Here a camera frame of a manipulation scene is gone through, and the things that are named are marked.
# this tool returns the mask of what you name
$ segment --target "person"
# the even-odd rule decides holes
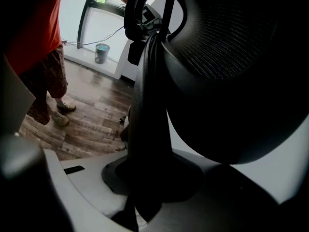
[[[51,117],[57,124],[66,126],[69,119],[46,103],[49,92],[59,110],[76,109],[75,104],[62,99],[68,83],[58,22],[59,8],[60,0],[29,0],[28,10],[20,15],[22,22],[16,24],[12,17],[11,27],[15,28],[8,30],[4,38],[4,53],[13,70],[36,98],[28,115],[43,125]]]

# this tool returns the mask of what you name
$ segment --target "wire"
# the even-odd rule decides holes
[[[91,43],[86,43],[86,44],[83,44],[83,43],[80,43],[80,42],[77,42],[77,41],[66,41],[65,39],[61,38],[62,40],[62,44],[63,45],[78,45],[78,44],[81,44],[81,45],[89,45],[89,44],[95,44],[95,43],[99,43],[99,42],[103,42],[103,41],[106,41],[108,39],[110,39],[112,36],[114,36],[119,30],[121,30],[124,26],[122,26],[121,28],[117,29],[114,33],[111,33],[110,35],[107,35],[103,40],[100,40],[100,41],[95,41],[95,42],[91,42]]]

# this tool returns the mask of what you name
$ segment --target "wooden floor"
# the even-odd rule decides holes
[[[70,123],[60,127],[53,120],[47,125],[26,116],[20,134],[37,140],[43,148],[54,150],[60,160],[99,156],[119,151],[124,144],[119,138],[131,104],[133,87],[121,80],[100,74],[84,66],[65,61],[69,83],[64,100],[76,104],[76,111],[65,114]],[[47,95],[47,103],[56,102]]]

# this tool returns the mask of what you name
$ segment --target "patterned shorts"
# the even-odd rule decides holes
[[[35,96],[28,115],[46,125],[49,122],[46,103],[47,91],[53,98],[61,98],[67,92],[68,83],[64,70],[63,46],[60,45],[19,77]]]

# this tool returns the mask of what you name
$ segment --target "shoe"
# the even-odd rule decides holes
[[[57,104],[57,107],[65,111],[75,111],[76,109],[76,105],[69,101],[64,101],[61,105]]]
[[[60,126],[66,126],[69,123],[68,117],[62,115],[61,113],[55,111],[52,115],[53,120]]]

